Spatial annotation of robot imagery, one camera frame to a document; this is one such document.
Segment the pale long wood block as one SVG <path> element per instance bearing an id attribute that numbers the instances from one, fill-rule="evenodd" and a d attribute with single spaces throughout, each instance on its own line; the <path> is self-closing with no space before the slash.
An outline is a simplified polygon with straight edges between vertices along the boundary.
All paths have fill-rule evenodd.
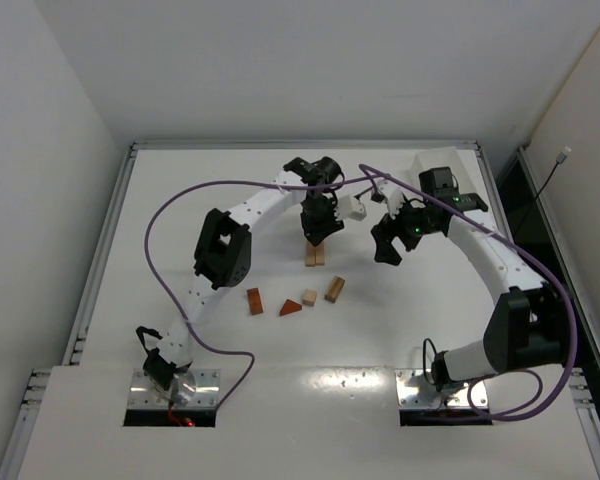
<path id="1" fill-rule="evenodd" d="M 315 255 L 314 260 L 316 266 L 324 266 L 326 264 L 326 255 Z"/>

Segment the striped dark wood block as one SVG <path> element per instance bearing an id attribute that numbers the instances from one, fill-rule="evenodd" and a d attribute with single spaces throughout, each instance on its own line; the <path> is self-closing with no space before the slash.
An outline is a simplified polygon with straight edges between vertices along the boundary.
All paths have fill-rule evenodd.
<path id="1" fill-rule="evenodd" d="M 328 302 L 335 303 L 338 300 L 344 285 L 345 280 L 343 278 L 334 276 L 325 291 L 324 299 Z"/>

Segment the small pale wood cube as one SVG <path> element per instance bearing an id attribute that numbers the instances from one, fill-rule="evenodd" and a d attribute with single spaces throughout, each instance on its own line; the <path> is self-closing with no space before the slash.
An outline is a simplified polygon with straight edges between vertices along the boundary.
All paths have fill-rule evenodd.
<path id="1" fill-rule="evenodd" d="M 302 296 L 302 304 L 313 307 L 317 300 L 317 292 L 315 290 L 306 289 Z"/>

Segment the white translucent plastic bin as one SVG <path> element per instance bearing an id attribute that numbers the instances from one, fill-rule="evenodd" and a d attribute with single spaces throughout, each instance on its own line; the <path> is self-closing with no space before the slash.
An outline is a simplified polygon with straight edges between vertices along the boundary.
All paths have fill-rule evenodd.
<path id="1" fill-rule="evenodd" d="M 455 147 L 418 151 L 407 171 L 409 183 L 414 187 L 419 187 L 420 173 L 432 168 L 449 167 L 455 179 L 455 184 L 462 194 L 484 194 L 486 190 L 476 158 L 465 158 L 463 154 L 464 151 L 458 151 Z"/>

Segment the small brown wood cube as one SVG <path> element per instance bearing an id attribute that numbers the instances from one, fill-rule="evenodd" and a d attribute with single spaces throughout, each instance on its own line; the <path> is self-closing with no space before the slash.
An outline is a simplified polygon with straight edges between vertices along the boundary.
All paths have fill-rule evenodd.
<path id="1" fill-rule="evenodd" d="M 317 246 L 314 246 L 311 242 L 306 242 L 306 253 L 307 254 L 315 254 L 315 255 L 324 255 L 325 254 L 325 244 L 320 243 Z"/>

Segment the engraved long wood block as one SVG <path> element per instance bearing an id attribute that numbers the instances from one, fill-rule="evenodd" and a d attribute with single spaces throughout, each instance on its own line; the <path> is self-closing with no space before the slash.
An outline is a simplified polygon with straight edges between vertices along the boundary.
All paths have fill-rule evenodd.
<path id="1" fill-rule="evenodd" d="M 309 242 L 306 243 L 304 264 L 306 267 L 316 266 L 316 249 Z"/>

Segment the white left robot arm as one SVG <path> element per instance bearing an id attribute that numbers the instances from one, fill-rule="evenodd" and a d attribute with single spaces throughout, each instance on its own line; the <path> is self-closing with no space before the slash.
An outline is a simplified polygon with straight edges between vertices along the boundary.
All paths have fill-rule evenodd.
<path id="1" fill-rule="evenodd" d="M 143 370 L 159 387 L 168 390 L 176 373 L 191 365 L 193 324 L 207 319 L 229 289 L 246 278 L 252 239 L 258 231 L 297 204 L 302 207 L 304 236 L 312 245 L 344 228 L 336 216 L 334 186 L 343 176 L 339 164 L 329 157 L 315 162 L 297 157 L 282 167 L 272 188 L 229 210 L 214 208 L 207 213 L 193 253 L 192 289 L 178 306 L 181 318 L 163 335 L 149 332 L 158 343 L 147 351 Z"/>

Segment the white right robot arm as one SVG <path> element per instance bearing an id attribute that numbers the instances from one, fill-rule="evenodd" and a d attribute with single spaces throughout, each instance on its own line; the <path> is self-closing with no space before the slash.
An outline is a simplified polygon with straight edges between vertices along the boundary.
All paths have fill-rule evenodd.
<path id="1" fill-rule="evenodd" d="M 464 253 L 494 302 L 481 339 L 435 354 L 430 367 L 433 385 L 442 390 L 564 362 L 573 342 L 557 288 L 506 245 L 486 202 L 475 192 L 461 192 L 450 168 L 432 168 L 418 178 L 423 196 L 413 200 L 398 184 L 378 182 L 372 198 L 386 204 L 387 212 L 371 230 L 375 261 L 397 266 L 401 256 L 395 240 L 412 251 L 424 236 L 441 233 Z"/>

